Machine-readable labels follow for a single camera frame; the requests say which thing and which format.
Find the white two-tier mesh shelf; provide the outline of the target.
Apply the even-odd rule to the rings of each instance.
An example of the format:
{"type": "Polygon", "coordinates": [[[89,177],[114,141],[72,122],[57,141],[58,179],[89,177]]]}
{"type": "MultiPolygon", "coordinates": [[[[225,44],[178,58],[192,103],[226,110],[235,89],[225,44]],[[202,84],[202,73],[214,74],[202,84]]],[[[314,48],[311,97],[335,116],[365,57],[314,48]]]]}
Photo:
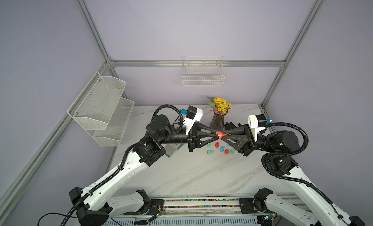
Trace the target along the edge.
{"type": "Polygon", "coordinates": [[[121,144],[135,102],[124,97],[127,82],[95,73],[67,110],[101,147],[121,144]]]}

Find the aluminium front rail frame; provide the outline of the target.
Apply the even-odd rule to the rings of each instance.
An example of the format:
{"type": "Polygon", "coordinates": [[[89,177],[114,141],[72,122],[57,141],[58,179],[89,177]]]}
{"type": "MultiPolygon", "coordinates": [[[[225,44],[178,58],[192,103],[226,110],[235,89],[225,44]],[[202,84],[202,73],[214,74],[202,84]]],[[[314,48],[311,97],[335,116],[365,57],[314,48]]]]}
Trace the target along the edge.
{"type": "MultiPolygon", "coordinates": [[[[271,225],[277,216],[286,218],[297,226],[322,226],[321,219],[316,216],[314,210],[308,212],[293,204],[290,204],[275,194],[260,191],[254,197],[267,198],[266,207],[274,213],[258,214],[257,223],[266,226],[271,225]]],[[[109,218],[123,215],[126,212],[139,211],[145,203],[151,199],[143,190],[138,190],[132,195],[111,197],[104,201],[98,209],[94,204],[85,202],[82,198],[72,198],[76,215],[82,226],[102,226],[109,218]]],[[[159,213],[151,215],[149,220],[141,220],[140,225],[149,224],[161,214],[217,214],[227,212],[241,213],[238,198],[197,198],[197,199],[164,199],[164,208],[159,213]]]]}

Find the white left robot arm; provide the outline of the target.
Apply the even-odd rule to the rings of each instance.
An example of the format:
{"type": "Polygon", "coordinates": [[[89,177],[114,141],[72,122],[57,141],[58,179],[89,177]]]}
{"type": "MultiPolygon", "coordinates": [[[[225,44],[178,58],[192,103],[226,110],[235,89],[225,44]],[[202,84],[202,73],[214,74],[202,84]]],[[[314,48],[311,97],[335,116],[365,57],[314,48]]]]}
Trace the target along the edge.
{"type": "Polygon", "coordinates": [[[145,135],[124,152],[121,162],[100,179],[85,188],[70,191],[73,207],[62,220],[64,226],[75,213],[82,226],[101,226],[109,218],[128,212],[145,214],[151,199],[144,190],[119,198],[113,195],[136,174],[153,165],[166,154],[164,144],[187,144],[190,151],[219,140],[221,132],[200,123],[203,111],[189,106],[180,110],[161,105],[152,115],[145,135]]]}

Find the dark glass flower vase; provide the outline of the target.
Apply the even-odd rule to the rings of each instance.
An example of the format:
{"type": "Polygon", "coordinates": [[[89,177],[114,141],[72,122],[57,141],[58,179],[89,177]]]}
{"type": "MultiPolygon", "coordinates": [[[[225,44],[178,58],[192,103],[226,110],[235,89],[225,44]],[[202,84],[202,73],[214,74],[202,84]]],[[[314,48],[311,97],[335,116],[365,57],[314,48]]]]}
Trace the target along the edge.
{"type": "Polygon", "coordinates": [[[224,114],[214,112],[209,127],[213,130],[222,131],[224,129],[224,114]]]}

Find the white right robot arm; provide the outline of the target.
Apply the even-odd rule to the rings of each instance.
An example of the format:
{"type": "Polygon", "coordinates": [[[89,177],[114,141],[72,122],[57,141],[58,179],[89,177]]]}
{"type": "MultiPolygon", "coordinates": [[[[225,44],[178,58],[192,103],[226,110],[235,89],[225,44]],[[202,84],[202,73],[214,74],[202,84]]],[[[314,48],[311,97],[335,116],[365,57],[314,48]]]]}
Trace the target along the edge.
{"type": "Polygon", "coordinates": [[[358,216],[350,216],[339,208],[326,194],[309,180],[293,156],[302,153],[309,144],[309,137],[300,127],[284,122],[235,126],[226,123],[224,133],[231,146],[240,145],[244,150],[261,150],[263,168],[274,178],[290,187],[310,211],[303,210],[282,200],[268,188],[260,189],[254,196],[257,211],[272,211],[297,226],[364,226],[358,216]]]}

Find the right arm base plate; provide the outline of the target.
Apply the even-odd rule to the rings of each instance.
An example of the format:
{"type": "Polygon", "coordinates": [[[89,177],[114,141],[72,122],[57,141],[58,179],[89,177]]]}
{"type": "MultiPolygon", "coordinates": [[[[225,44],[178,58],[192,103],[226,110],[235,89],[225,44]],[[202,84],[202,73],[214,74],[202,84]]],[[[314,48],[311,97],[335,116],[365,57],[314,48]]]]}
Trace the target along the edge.
{"type": "Polygon", "coordinates": [[[254,213],[274,213],[270,211],[265,204],[267,198],[261,197],[248,197],[239,198],[239,207],[242,214],[254,214],[254,213]]]}

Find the black yellow work glove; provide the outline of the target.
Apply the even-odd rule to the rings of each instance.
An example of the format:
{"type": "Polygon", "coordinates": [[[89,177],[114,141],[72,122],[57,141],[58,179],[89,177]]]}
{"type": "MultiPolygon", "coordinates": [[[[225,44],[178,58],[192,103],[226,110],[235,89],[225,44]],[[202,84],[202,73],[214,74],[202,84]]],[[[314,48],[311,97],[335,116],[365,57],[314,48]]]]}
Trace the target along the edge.
{"type": "Polygon", "coordinates": [[[232,129],[235,129],[235,128],[239,128],[241,126],[242,126],[242,124],[240,124],[240,123],[238,123],[237,125],[235,125],[232,122],[226,122],[225,125],[224,125],[224,129],[225,130],[232,130],[232,129]]]}

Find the green grey work glove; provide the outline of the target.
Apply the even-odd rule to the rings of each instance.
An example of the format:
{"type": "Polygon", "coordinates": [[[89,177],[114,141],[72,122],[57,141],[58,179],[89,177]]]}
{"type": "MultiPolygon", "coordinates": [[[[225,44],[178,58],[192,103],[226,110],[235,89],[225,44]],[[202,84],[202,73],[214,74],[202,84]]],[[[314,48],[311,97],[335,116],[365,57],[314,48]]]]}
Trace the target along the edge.
{"type": "Polygon", "coordinates": [[[184,144],[183,143],[169,143],[169,144],[165,144],[164,145],[164,148],[166,150],[166,153],[165,155],[170,158],[172,156],[172,154],[177,151],[178,149],[180,149],[184,144]]]}

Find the yellow artificial flower bouquet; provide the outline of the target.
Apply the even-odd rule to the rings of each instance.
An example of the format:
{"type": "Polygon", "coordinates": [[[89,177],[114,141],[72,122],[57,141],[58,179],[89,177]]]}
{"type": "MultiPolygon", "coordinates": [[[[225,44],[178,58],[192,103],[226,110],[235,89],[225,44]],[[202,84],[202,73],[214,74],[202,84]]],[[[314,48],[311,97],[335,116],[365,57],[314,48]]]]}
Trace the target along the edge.
{"type": "Polygon", "coordinates": [[[209,107],[217,115],[226,115],[232,109],[231,103],[222,98],[207,97],[207,99],[210,101],[209,107]]]}

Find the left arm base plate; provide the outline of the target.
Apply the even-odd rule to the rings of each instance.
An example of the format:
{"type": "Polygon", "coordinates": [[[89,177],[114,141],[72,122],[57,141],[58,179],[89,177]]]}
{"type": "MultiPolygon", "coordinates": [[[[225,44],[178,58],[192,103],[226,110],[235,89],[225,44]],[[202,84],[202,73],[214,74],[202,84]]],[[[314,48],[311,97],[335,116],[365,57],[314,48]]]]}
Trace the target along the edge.
{"type": "Polygon", "coordinates": [[[164,208],[164,199],[152,199],[145,203],[139,211],[126,212],[123,215],[155,215],[164,208]]]}

